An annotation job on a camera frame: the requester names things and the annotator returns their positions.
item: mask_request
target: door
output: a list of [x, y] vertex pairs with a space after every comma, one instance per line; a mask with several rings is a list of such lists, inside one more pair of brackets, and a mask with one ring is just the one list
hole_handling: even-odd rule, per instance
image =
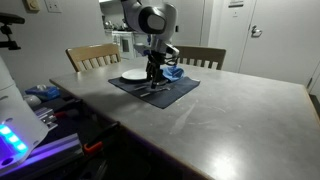
[[320, 57], [319, 0], [257, 0], [240, 73], [307, 86]]
[[174, 45], [199, 46], [205, 0], [163, 0], [178, 10], [177, 28], [172, 37]]

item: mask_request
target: light switch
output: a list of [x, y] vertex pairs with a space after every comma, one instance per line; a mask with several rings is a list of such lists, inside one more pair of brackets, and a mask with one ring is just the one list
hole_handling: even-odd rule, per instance
[[38, 0], [26, 0], [30, 11], [40, 11]]
[[61, 13], [61, 8], [60, 5], [58, 3], [58, 0], [45, 0], [47, 8], [48, 8], [48, 12], [51, 13]]

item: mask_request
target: chair backrest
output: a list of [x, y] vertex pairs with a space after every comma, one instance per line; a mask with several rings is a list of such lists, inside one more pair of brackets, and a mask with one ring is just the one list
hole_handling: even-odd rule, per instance
[[121, 61], [116, 44], [71, 48], [66, 53], [77, 72]]
[[197, 66], [201, 63], [201, 67], [205, 67], [206, 61], [208, 61], [208, 68], [212, 68], [213, 62], [217, 63], [217, 70], [221, 70], [223, 65], [223, 60], [226, 54], [224, 49], [215, 49], [208, 47], [194, 47], [194, 46], [175, 46], [179, 49], [179, 63], [181, 64], [191, 64], [190, 61], [193, 59], [193, 65]]

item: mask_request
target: black placemat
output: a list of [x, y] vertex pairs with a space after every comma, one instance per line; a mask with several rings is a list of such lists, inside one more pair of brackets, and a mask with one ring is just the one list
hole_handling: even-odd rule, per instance
[[[159, 92], [152, 92], [151, 82], [146, 81], [128, 81], [123, 79], [122, 77], [109, 79], [108, 82], [119, 87], [120, 89], [132, 94], [133, 96], [150, 103], [156, 107], [164, 109], [168, 107], [170, 104], [175, 102], [180, 97], [184, 96], [192, 89], [199, 86], [200, 81], [195, 81], [190, 79], [189, 77], [184, 77], [176, 82], [168, 83], [164, 86], [158, 86], [157, 88], [165, 88], [169, 87], [170, 90], [163, 90]], [[142, 94], [151, 92], [150, 95], [141, 97]]]

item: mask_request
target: blue light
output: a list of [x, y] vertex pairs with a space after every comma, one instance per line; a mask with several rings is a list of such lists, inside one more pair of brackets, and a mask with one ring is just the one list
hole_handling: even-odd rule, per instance
[[27, 149], [27, 146], [24, 145], [23, 143], [21, 143], [21, 144], [19, 144], [19, 145], [17, 146], [17, 148], [18, 148], [20, 151], [23, 151], [23, 150]]
[[0, 125], [0, 137], [3, 136], [7, 143], [18, 151], [26, 151], [28, 147], [10, 130], [9, 127]]
[[11, 133], [11, 130], [7, 127], [7, 126], [0, 126], [0, 132], [1, 132], [1, 134], [3, 134], [3, 135], [6, 135], [6, 134], [9, 134], [9, 133]]
[[10, 142], [15, 143], [19, 141], [19, 138], [16, 135], [12, 135], [8, 138]]

